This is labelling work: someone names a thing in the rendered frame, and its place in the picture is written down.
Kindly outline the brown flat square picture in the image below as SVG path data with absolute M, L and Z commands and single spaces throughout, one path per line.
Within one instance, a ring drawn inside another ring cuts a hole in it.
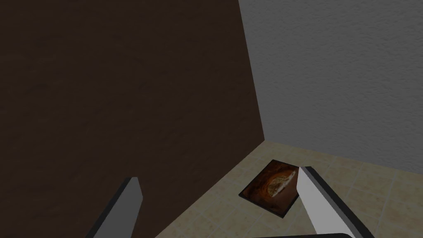
M 284 218 L 299 197 L 298 173 L 298 166 L 273 159 L 239 193 L 239 197 Z

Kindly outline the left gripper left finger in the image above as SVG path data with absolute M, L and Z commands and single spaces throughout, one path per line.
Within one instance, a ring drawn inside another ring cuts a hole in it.
M 143 201 L 138 177 L 127 177 L 85 238 L 131 238 Z

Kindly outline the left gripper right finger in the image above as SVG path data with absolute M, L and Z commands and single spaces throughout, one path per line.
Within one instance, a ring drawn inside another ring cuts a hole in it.
M 316 231 L 302 238 L 375 238 L 312 167 L 300 167 L 297 191 Z

